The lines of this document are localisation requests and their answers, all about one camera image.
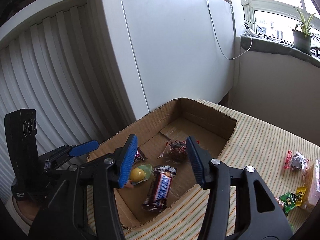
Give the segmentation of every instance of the yellow lollipop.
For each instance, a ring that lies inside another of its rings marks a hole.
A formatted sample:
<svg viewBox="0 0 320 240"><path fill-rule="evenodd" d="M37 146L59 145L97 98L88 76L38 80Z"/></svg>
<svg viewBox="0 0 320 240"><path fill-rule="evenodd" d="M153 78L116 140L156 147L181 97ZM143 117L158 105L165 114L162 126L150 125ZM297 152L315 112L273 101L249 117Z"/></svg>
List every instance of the yellow lollipop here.
<svg viewBox="0 0 320 240"><path fill-rule="evenodd" d="M134 182L138 182L142 179L144 179L145 177L145 172L142 169L139 168L134 168L131 172L130 172L130 179Z"/></svg>

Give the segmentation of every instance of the striped tablecloth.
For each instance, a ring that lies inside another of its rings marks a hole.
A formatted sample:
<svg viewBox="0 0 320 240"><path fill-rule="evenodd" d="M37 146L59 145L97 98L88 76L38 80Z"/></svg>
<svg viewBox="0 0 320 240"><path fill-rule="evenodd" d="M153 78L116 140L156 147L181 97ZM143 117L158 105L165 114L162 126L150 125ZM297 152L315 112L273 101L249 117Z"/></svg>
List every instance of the striped tablecloth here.
<svg viewBox="0 0 320 240"><path fill-rule="evenodd" d="M246 114L208 101L199 102L213 107L237 120L236 131L219 159L231 167L243 169L252 165L259 172L274 196L295 192L303 185L298 172L284 171L283 164L288 150L299 151L310 160L320 158L320 147L274 125ZM88 195L89 223L95 230L92 196ZM144 231L124 230L126 239L196 239L204 218L209 190L197 189L170 216L163 217L157 224ZM307 218L308 213L295 208L288 215L289 223L296 231ZM230 214L227 235L234 231L236 218L236 191L231 189Z"/></svg>

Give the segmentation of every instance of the bread package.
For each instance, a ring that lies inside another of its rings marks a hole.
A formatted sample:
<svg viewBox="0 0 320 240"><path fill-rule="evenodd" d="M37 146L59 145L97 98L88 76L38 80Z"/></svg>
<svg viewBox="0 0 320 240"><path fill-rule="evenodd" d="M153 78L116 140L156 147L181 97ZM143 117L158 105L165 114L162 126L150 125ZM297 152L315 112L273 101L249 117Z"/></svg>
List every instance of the bread package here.
<svg viewBox="0 0 320 240"><path fill-rule="evenodd" d="M307 187L307 190L304 194L301 208L311 212L320 198L318 159L308 165L305 176L305 186Z"/></svg>

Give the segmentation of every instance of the window sill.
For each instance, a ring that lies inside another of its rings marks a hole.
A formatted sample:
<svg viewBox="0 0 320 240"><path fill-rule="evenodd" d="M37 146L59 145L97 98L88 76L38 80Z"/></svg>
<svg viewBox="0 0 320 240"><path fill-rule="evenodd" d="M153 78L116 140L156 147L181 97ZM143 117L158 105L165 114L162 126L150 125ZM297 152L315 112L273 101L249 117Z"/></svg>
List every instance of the window sill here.
<svg viewBox="0 0 320 240"><path fill-rule="evenodd" d="M245 50L249 49L251 44L251 38L243 35L241 37L241 47ZM288 55L297 59L311 63L312 65L320 68L320 59L314 56L310 56L306 53L301 52L298 49L284 43L278 43L262 38L252 37L252 46L250 51L264 52L271 54Z"/></svg>

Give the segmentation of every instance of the blue gripper pad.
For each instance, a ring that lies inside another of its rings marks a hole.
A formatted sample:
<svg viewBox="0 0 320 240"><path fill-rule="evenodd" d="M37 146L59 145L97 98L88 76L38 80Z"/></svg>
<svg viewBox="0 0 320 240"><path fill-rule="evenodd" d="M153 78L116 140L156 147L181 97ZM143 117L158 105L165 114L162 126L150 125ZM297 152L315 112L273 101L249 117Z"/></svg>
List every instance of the blue gripper pad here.
<svg viewBox="0 0 320 240"><path fill-rule="evenodd" d="M205 184L204 167L198 155L198 150L201 151L202 149L198 145L197 141L191 136L187 138L186 145L188 157L191 163L193 173L196 178L196 182L200 185L200 187L203 187Z"/></svg>
<svg viewBox="0 0 320 240"><path fill-rule="evenodd" d="M124 184L126 184L128 181L137 149L138 149L138 138L136 135L134 135L127 148L125 157L120 166L120 176L118 180L120 188L123 188Z"/></svg>
<svg viewBox="0 0 320 240"><path fill-rule="evenodd" d="M71 151L69 152L69 156L72 157L79 157L83 154L92 152L96 149L98 149L99 143L96 140L92 140L83 144L79 144L77 146L74 146Z"/></svg>

